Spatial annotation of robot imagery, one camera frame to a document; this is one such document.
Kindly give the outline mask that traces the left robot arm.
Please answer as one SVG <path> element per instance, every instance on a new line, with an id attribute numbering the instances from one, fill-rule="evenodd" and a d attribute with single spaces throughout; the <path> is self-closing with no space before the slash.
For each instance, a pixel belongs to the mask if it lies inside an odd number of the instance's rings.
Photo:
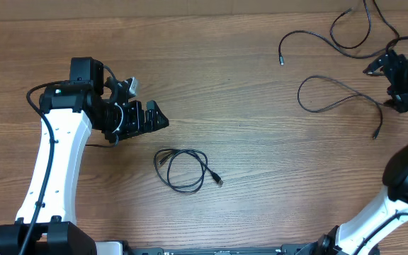
<path id="1" fill-rule="evenodd" d="M 77 227 L 76 191 L 81 159 L 92 130 L 109 147 L 169 124 L 155 101 L 134 97 L 136 78 L 103 77 L 109 67 L 74 57 L 69 79 L 43 84 L 41 138 L 26 197 L 11 225 L 0 225 L 0 254 L 131 254 L 126 241 L 96 242 Z"/>

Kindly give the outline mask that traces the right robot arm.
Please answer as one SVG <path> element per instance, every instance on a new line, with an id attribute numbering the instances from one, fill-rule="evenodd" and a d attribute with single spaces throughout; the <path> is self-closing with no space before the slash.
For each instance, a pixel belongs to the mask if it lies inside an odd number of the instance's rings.
<path id="1" fill-rule="evenodd" d="M 408 59 L 391 47 L 365 69 L 380 70 L 390 82 L 385 105 L 399 113 L 408 111 Z M 387 163 L 382 189 L 350 221 L 334 228 L 322 240 L 325 254 L 377 254 L 377 244 L 408 221 L 408 145 Z"/>

